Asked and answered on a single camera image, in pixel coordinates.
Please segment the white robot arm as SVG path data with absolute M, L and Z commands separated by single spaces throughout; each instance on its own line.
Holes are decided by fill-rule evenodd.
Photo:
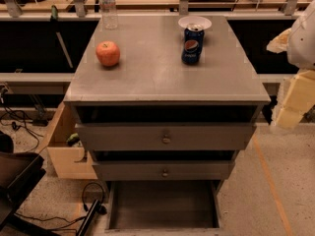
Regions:
M 275 126 L 290 130 L 315 105 L 315 1 L 269 42 L 267 50 L 285 51 L 288 63 L 298 68 L 293 78 L 283 82 L 272 117 Z

